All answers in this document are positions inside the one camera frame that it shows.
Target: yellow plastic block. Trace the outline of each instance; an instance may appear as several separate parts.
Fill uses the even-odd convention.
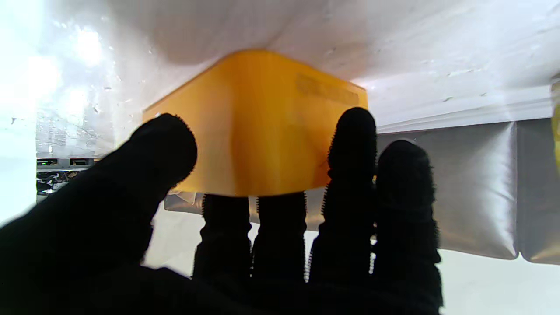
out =
[[[176,114],[194,133],[197,164],[176,189],[269,196],[327,184],[336,123],[356,106],[367,108],[363,88],[275,53],[246,50],[224,57],[143,118]]]

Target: gloved finger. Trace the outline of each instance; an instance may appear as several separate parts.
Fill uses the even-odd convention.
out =
[[[253,246],[253,278],[304,281],[305,192],[257,198],[259,234]]]
[[[251,268],[249,199],[205,194],[202,211],[206,224],[200,231],[193,278],[203,279],[228,296],[239,294],[234,287],[249,280]]]

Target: orange plastic piece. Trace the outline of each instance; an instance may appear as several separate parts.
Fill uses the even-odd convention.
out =
[[[363,88],[275,53],[246,50],[224,57],[143,118],[176,114],[194,133],[197,164],[176,189],[269,196],[327,184],[336,123],[356,106],[367,108]]]

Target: yellow object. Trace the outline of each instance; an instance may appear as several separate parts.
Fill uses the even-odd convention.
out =
[[[550,88],[554,114],[552,115],[552,134],[554,135],[554,155],[556,157],[556,168],[560,172],[560,74],[553,78]]]
[[[246,50],[153,104],[143,119],[176,114],[194,133],[197,164],[176,189],[269,196],[326,185],[336,123],[356,106],[367,108],[363,88],[275,53]]]

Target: white surface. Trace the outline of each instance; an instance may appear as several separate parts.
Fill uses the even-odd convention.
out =
[[[362,85],[380,132],[548,117],[548,85],[560,71],[558,0],[5,0],[0,8],[2,91],[29,90],[38,101],[28,110],[38,114],[40,155],[107,153],[142,109],[239,49],[273,50]]]
[[[194,251],[204,226],[200,215],[160,211],[146,255],[146,265],[167,266],[184,275],[193,268]],[[258,224],[252,224],[254,240]],[[317,232],[305,233],[306,255]],[[454,251],[440,251],[445,315],[558,314],[560,312],[560,267],[518,259],[498,260]]]

